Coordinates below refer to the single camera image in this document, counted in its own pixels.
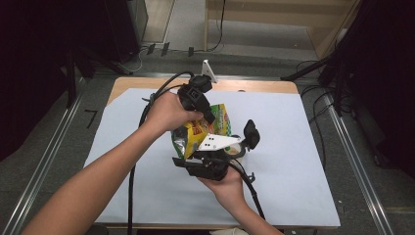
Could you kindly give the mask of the short metal floor rail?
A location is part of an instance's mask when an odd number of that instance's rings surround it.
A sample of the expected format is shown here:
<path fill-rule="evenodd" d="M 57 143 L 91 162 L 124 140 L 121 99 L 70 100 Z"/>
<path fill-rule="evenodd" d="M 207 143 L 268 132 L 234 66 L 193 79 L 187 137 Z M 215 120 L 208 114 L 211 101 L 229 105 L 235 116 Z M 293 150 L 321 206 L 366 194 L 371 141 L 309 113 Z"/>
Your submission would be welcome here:
<path fill-rule="evenodd" d="M 163 72 L 143 72 L 134 74 L 117 74 L 117 73 L 96 73 L 94 78 L 108 78 L 115 80 L 119 77 L 155 77 L 155 78 L 170 78 L 175 73 Z M 261 81 L 280 81 L 279 76 L 254 76 L 254 75 L 235 75 L 235 74 L 216 74 L 217 79 L 233 79 L 233 80 L 261 80 Z"/>

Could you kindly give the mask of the light wooden frame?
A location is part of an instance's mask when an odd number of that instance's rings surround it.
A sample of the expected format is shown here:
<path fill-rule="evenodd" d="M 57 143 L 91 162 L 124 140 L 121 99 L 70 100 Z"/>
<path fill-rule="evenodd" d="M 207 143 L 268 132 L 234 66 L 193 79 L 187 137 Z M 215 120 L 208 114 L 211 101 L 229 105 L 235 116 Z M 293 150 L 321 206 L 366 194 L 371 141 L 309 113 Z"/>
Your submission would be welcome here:
<path fill-rule="evenodd" d="M 319 59 L 328 56 L 345 28 L 353 22 L 362 0 L 205 0 L 204 49 L 208 21 L 224 10 L 231 22 L 305 26 Z"/>

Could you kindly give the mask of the black cabinet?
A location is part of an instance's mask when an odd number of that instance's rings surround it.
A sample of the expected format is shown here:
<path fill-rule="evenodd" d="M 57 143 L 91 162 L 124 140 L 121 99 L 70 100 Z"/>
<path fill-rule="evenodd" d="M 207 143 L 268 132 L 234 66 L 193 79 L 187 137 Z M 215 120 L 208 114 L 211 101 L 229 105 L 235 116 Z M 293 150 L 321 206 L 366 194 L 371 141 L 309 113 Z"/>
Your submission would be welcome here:
<path fill-rule="evenodd" d="M 136 55 L 143 43 L 149 19 L 145 0 L 104 0 L 114 48 L 112 60 L 127 62 Z"/>

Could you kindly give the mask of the white cloth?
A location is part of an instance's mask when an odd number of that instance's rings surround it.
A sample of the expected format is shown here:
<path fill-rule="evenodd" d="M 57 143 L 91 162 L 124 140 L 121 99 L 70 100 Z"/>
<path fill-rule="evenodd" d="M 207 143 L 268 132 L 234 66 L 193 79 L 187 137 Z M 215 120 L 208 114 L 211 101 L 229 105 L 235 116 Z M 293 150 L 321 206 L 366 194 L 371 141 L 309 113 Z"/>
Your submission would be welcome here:
<path fill-rule="evenodd" d="M 234 227 L 234 228 L 210 231 L 209 235 L 250 235 L 250 234 L 241 228 Z"/>

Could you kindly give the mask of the yellow refill pouch green cap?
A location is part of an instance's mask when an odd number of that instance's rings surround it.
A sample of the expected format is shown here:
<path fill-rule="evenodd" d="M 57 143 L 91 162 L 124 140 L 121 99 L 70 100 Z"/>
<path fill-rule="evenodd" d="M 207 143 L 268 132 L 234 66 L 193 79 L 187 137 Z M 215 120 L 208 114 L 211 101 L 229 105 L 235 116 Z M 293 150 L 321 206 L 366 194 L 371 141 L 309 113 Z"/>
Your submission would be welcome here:
<path fill-rule="evenodd" d="M 200 146 L 208 134 L 230 136 L 232 134 L 230 118 L 224 104 L 210 107 L 213 123 L 204 118 L 188 121 L 171 132 L 171 140 L 180 159 L 188 159 Z"/>

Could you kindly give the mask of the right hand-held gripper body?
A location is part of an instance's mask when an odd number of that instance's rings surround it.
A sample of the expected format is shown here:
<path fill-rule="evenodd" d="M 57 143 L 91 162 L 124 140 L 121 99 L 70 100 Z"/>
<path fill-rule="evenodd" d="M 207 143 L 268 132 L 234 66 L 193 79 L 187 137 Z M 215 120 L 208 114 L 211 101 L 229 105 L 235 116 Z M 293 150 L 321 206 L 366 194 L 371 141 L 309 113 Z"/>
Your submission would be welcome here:
<path fill-rule="evenodd" d="M 220 181 L 229 164 L 244 156 L 243 140 L 238 135 L 208 134 L 197 150 L 187 159 L 190 175 Z"/>

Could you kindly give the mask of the dark curtain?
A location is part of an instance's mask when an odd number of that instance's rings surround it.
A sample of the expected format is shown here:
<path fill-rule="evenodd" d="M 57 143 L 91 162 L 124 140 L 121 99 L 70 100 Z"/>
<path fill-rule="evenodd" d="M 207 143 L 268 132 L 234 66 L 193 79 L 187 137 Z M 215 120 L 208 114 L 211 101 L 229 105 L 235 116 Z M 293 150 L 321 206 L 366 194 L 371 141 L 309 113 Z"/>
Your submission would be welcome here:
<path fill-rule="evenodd" d="M 82 24 L 94 0 L 0 0 L 0 162 L 23 144 L 68 92 L 67 52 L 75 70 L 94 74 L 81 51 Z"/>
<path fill-rule="evenodd" d="M 415 178 L 415 0 L 361 0 L 319 83 L 348 87 L 382 165 Z"/>

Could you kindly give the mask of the person's left hand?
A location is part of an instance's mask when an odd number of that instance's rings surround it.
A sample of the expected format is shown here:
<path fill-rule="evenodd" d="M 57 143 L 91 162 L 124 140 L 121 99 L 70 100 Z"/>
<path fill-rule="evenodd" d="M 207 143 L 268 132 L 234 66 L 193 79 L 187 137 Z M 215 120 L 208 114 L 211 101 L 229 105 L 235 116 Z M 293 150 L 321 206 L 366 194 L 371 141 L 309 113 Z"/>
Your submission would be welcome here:
<path fill-rule="evenodd" d="M 188 121 L 199 120 L 204 115 L 197 111 L 186 111 L 178 96 L 171 92 L 162 94 L 149 110 L 145 124 L 164 133 L 174 130 Z"/>

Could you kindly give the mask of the clear jar with black lid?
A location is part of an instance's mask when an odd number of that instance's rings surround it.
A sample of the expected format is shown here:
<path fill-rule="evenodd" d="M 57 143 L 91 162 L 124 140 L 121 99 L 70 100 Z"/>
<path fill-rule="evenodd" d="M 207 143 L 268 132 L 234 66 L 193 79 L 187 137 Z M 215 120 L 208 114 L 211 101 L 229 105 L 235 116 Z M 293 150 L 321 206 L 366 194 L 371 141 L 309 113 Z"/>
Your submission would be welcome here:
<path fill-rule="evenodd" d="M 224 153 L 229 159 L 243 157 L 246 152 L 253 150 L 259 143 L 260 135 L 252 119 L 249 119 L 244 127 L 244 137 L 245 139 L 241 143 L 232 144 L 224 149 Z"/>

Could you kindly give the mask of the black stand leg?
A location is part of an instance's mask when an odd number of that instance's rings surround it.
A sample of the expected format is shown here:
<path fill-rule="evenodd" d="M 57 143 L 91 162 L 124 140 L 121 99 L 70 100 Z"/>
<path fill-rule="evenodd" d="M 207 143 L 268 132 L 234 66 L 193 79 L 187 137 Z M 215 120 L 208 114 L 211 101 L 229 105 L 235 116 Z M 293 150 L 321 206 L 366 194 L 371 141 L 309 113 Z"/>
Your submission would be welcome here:
<path fill-rule="evenodd" d="M 325 66 L 327 64 L 327 62 L 330 60 L 329 57 L 325 57 L 319 61 L 315 61 L 313 64 L 307 66 L 306 68 L 302 69 L 302 70 L 298 70 L 293 74 L 287 75 L 287 76 L 282 76 L 281 80 L 282 81 L 295 81 L 296 79 L 312 72 L 312 71 L 316 71 L 318 69 L 320 69 L 321 67 Z"/>

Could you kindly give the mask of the black upright stand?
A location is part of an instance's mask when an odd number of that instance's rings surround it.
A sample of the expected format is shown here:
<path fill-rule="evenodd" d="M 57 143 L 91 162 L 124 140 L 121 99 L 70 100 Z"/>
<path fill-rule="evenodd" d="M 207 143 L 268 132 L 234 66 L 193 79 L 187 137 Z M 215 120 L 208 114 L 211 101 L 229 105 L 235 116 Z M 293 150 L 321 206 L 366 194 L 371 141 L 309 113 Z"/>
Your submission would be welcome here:
<path fill-rule="evenodd" d="M 75 52 L 70 48 L 67 52 L 67 81 L 68 81 L 68 102 L 67 108 L 70 108 L 76 98 L 76 81 L 75 81 Z"/>

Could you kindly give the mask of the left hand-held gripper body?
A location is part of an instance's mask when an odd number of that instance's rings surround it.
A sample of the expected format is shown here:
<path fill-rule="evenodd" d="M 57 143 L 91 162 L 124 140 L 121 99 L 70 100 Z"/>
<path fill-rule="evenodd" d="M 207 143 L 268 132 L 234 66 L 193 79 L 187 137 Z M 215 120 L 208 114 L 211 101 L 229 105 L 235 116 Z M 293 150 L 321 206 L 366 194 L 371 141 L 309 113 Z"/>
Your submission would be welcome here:
<path fill-rule="evenodd" d="M 208 62 L 203 60 L 202 72 L 192 75 L 187 84 L 182 85 L 177 94 L 183 108 L 187 111 L 198 111 L 203 114 L 210 112 L 210 104 L 205 94 L 218 80 Z"/>

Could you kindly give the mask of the person's right hand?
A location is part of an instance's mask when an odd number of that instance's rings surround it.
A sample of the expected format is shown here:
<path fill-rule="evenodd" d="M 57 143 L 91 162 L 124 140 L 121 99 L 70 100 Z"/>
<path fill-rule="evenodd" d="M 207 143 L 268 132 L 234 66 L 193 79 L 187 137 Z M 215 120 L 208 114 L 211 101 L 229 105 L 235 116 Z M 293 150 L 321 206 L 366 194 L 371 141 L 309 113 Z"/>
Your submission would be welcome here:
<path fill-rule="evenodd" d="M 228 167 L 227 174 L 220 181 L 199 178 L 214 194 L 217 202 L 229 213 L 241 210 L 247 203 L 244 197 L 243 183 L 240 173 Z"/>

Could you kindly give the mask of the long metal floor rail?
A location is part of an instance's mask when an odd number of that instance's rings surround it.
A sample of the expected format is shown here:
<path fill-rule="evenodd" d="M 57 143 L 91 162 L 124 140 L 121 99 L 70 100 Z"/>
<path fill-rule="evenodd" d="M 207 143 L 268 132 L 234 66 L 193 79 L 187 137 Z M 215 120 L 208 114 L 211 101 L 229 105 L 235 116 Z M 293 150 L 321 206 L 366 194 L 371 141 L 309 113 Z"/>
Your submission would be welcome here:
<path fill-rule="evenodd" d="M 67 107 L 66 97 L 59 98 L 21 147 L 0 163 L 0 235 L 19 235 L 50 196 L 42 193 L 37 200 L 81 101 L 78 94 Z"/>
<path fill-rule="evenodd" d="M 352 168 L 353 174 L 362 192 L 364 201 L 372 216 L 379 235 L 394 235 L 392 225 L 387 217 L 386 211 L 376 193 L 375 188 L 367 174 L 367 171 L 360 159 L 354 143 L 349 135 L 345 121 L 330 107 L 330 116 L 338 135 L 346 151 L 346 156 Z"/>

